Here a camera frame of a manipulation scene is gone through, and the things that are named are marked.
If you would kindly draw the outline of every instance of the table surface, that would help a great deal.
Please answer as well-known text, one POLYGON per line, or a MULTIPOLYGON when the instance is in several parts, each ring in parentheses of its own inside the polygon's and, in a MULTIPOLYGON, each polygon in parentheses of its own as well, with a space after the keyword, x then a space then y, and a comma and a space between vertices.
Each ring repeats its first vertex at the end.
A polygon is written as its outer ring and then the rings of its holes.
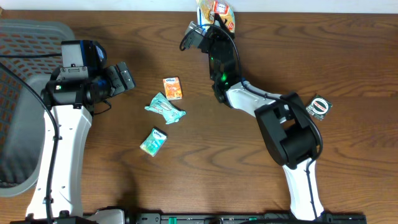
MULTIPOLYGON (((85 212, 108 205, 164 213, 288 210, 284 172, 256 119, 219 104, 208 61, 178 45, 191 12, 4 11, 2 18, 60 21, 77 39, 98 40, 108 64, 125 61, 137 87, 110 101, 88 134, 81 177, 85 212), (144 109, 180 77, 187 115, 166 125, 144 109), (155 157, 139 149, 153 127, 169 138, 155 157)), ((317 121, 323 206, 363 212, 368 223, 398 219, 398 16, 236 13, 244 76, 263 90, 315 94, 333 103, 317 121)), ((1 223, 24 218, 33 190, 0 200, 1 223)))

